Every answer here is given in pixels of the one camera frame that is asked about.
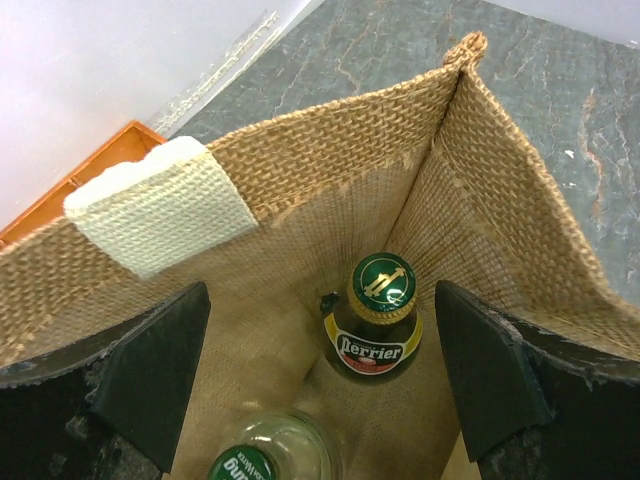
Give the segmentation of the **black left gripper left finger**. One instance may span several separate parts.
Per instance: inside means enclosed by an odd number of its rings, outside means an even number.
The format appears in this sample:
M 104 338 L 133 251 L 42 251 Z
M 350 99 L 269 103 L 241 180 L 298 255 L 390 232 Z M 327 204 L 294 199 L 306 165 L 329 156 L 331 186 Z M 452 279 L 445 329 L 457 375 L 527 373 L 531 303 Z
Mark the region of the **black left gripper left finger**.
M 2 478 L 170 472 L 210 308 L 198 282 L 119 325 L 2 368 Z

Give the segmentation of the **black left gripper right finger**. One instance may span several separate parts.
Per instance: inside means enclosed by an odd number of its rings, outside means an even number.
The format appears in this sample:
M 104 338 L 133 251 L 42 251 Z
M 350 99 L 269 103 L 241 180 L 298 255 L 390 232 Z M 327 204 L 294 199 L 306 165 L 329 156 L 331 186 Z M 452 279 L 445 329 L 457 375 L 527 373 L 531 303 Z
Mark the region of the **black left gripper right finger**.
M 639 364 L 435 287 L 446 370 L 484 479 L 636 479 Z

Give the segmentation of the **green perrier glass bottle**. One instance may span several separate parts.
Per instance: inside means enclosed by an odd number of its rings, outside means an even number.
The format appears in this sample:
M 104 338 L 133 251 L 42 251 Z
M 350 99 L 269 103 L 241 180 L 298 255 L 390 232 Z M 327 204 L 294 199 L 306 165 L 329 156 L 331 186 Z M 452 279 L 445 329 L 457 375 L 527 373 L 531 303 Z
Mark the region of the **green perrier glass bottle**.
M 402 257 L 377 252 L 361 259 L 344 288 L 320 300 L 324 355 L 342 377 L 364 385 L 392 381 L 412 365 L 424 321 L 417 279 Z

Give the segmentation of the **burlap canvas tote bag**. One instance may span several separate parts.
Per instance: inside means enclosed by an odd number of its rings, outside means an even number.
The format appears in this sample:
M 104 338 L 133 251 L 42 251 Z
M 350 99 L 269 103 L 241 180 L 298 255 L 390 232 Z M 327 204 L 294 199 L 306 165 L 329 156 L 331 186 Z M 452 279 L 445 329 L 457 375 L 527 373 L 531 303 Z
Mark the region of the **burlap canvas tote bag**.
M 1 370 L 202 282 L 211 303 L 170 472 L 209 479 L 242 418 L 296 409 L 336 437 L 342 479 L 481 478 L 463 440 L 435 287 L 639 364 L 639 310 L 608 287 L 556 181 L 478 75 L 467 35 L 439 69 L 211 144 L 183 136 L 71 193 L 1 253 Z M 417 279 L 420 349 L 377 385 L 324 355 L 321 298 L 364 257 Z

